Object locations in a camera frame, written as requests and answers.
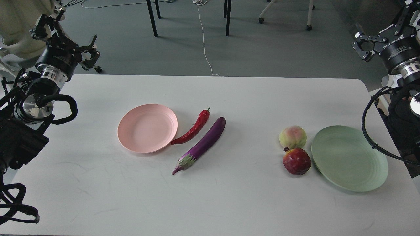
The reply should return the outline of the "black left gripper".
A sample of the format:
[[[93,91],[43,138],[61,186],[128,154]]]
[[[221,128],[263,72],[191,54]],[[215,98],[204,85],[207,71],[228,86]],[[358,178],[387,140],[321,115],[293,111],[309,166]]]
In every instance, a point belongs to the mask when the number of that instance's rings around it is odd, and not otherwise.
[[[100,57],[100,52],[97,51],[95,45],[96,35],[93,36],[89,45],[82,46],[66,38],[59,24],[62,17],[63,14],[58,14],[56,17],[42,14],[34,28],[30,30],[30,35],[32,39],[47,40],[46,48],[36,62],[36,69],[43,72],[47,67],[55,68],[64,74],[60,82],[68,82],[78,64],[85,71],[93,69]]]

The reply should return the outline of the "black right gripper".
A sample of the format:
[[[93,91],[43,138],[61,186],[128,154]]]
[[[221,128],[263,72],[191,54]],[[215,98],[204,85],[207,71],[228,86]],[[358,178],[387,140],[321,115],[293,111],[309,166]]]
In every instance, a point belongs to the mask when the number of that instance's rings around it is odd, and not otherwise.
[[[352,47],[356,54],[369,62],[377,53],[389,75],[414,75],[419,73],[419,42],[416,32],[419,31],[418,0],[405,0],[393,20],[393,26],[380,32],[380,35],[365,34],[359,23],[355,24],[356,34]]]

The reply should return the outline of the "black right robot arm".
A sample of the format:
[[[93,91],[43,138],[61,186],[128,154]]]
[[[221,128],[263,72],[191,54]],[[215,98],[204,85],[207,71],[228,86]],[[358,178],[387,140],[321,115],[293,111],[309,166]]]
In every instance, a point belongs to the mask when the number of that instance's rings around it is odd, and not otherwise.
[[[419,1],[406,0],[393,22],[376,35],[358,32],[352,43],[358,56],[368,62],[378,55],[390,76],[400,76],[396,86],[384,86],[373,95],[362,114],[363,136],[373,149],[386,156],[419,166]],[[380,147],[366,131],[366,115],[380,96],[389,94],[388,115],[381,117],[399,156]]]

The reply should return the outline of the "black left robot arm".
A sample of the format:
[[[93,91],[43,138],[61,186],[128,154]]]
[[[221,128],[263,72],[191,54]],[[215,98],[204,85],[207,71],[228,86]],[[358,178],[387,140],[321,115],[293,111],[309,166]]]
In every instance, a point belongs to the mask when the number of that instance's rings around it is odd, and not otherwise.
[[[1,80],[5,92],[0,112],[1,176],[10,168],[20,169],[42,151],[49,141],[44,136],[49,125],[76,118],[75,99],[60,92],[76,67],[81,65],[84,70],[102,72],[96,66],[100,57],[95,46],[96,35],[89,45],[78,45],[65,35],[59,24],[63,14],[61,10],[57,16],[41,15],[30,31],[33,39],[46,43],[35,64],[36,72],[22,68],[15,80]]]

